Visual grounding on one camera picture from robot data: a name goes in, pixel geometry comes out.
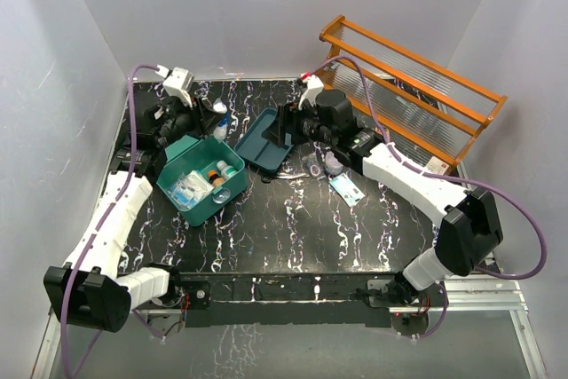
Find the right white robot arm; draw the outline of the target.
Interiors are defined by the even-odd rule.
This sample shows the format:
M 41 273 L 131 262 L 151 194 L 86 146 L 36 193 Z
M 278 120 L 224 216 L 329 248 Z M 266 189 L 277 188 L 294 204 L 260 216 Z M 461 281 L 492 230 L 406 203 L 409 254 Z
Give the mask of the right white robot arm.
M 414 305 L 428 288 L 447 276 L 468 276 L 502 241 L 501 223 L 493 195 L 469 191 L 447 176 L 429 178 L 377 131 L 362 126 L 351 102 L 339 90 L 324 90 L 309 107 L 279 106 L 264 130 L 276 146 L 309 141 L 327 145 L 335 158 L 360 175 L 386 185 L 425 214 L 438 229 L 434 246 L 412 259 L 380 289 L 400 304 Z

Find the bagged tape roll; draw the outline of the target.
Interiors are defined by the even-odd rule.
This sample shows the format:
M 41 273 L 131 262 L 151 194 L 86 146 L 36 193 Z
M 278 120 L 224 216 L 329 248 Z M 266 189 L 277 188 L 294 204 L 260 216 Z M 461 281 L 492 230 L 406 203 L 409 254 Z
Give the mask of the bagged tape roll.
M 324 175 L 318 156 L 315 153 L 304 156 L 302 162 L 312 178 L 320 179 Z

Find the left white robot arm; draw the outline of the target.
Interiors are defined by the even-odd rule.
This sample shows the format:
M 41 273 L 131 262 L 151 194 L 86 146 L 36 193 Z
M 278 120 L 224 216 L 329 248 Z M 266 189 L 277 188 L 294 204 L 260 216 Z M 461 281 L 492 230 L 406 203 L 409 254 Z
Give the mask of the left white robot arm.
M 135 122 L 120 131 L 106 185 L 79 243 L 61 266 L 51 266 L 43 285 L 59 322 L 119 331 L 130 311 L 155 299 L 178 304 L 183 285 L 171 269 L 150 265 L 124 277 L 118 264 L 130 229 L 166 165 L 166 150 L 183 137 L 203 139 L 222 122 L 223 101 L 197 97 L 189 107 L 178 97 L 158 99 L 144 92 Z

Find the blue white bandage packet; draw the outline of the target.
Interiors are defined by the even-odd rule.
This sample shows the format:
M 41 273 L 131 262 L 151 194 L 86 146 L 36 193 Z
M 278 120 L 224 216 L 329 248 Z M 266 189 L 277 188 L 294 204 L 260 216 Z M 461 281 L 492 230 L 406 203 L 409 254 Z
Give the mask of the blue white bandage packet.
M 206 198 L 214 187 L 198 171 L 182 173 L 167 191 L 173 203 L 182 211 L 191 210 L 204 198 Z

